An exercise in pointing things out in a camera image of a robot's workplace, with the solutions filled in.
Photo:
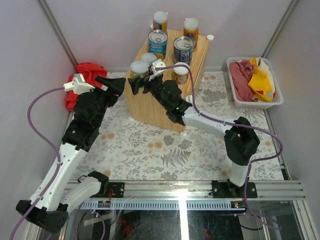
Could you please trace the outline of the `short yellow silver-top can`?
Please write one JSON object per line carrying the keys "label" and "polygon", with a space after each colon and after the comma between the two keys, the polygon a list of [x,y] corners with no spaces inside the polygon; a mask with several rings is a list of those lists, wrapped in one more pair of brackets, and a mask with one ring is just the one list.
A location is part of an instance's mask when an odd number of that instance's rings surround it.
{"label": "short yellow silver-top can", "polygon": [[145,77],[149,74],[149,64],[142,61],[134,61],[130,65],[132,78]]}

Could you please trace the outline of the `small green white-lid can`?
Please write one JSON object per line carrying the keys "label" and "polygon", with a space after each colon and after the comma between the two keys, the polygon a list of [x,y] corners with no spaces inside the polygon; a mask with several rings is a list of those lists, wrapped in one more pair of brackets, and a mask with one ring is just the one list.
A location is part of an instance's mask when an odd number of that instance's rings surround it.
{"label": "small green white-lid can", "polygon": [[152,62],[156,61],[158,58],[156,55],[150,52],[146,52],[141,56],[141,61],[150,65]]}

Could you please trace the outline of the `fruit can silver bottom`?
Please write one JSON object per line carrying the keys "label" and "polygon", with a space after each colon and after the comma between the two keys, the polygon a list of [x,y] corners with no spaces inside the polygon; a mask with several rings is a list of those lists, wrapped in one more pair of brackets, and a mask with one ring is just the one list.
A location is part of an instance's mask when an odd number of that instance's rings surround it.
{"label": "fruit can silver bottom", "polygon": [[175,80],[178,84],[185,84],[189,77],[189,70],[185,67],[189,67],[187,63],[177,62],[174,64],[172,79]]}

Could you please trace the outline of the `Progresso chicken noodle can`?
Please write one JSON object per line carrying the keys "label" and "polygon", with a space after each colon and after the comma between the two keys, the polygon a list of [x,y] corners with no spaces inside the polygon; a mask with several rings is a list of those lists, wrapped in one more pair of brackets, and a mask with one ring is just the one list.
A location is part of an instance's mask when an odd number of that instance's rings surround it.
{"label": "Progresso chicken noodle can", "polygon": [[163,30],[155,29],[148,34],[148,52],[158,59],[166,57],[168,35]]}

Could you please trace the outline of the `dark blue soup can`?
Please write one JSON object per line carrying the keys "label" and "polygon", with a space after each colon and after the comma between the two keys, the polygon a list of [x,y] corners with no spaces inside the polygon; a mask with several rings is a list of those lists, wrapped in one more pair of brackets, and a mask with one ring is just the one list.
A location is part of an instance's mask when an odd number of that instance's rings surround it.
{"label": "dark blue soup can", "polygon": [[188,36],[177,37],[173,42],[173,62],[192,63],[194,41]]}

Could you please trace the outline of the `tall yellow congee can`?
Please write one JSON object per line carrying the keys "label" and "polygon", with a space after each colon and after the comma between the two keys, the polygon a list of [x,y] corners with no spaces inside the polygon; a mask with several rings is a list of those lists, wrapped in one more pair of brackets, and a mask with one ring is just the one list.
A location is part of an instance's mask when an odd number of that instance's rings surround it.
{"label": "tall yellow congee can", "polygon": [[195,18],[187,18],[183,24],[183,35],[193,40],[193,52],[195,52],[198,46],[199,21]]}

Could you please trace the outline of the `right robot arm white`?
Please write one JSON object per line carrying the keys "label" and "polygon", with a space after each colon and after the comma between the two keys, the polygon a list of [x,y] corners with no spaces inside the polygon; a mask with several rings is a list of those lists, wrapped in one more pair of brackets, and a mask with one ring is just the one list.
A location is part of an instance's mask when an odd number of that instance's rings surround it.
{"label": "right robot arm white", "polygon": [[251,157],[256,153],[260,140],[249,121],[239,117],[233,122],[201,112],[196,104],[182,98],[182,91],[174,80],[163,81],[163,72],[168,67],[149,67],[143,77],[129,78],[128,83],[134,95],[143,88],[143,93],[151,93],[165,109],[169,120],[182,126],[194,127],[224,140],[226,153],[231,160],[228,192],[240,197],[246,191]]}

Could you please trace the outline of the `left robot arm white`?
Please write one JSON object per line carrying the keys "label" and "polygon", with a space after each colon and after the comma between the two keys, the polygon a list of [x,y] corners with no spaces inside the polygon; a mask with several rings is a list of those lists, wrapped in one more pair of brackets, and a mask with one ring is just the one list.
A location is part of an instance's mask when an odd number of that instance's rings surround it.
{"label": "left robot arm white", "polygon": [[51,146],[56,159],[41,185],[29,199],[20,200],[16,205],[16,210],[23,219],[51,234],[58,233],[69,214],[86,199],[95,195],[105,197],[110,190],[109,178],[93,171],[78,186],[64,192],[73,171],[99,136],[107,108],[115,105],[124,92],[126,83],[124,77],[97,76],[95,81],[107,89],[86,83],[80,73],[61,87],[65,92],[77,94],[73,120],[61,139],[60,147]]}

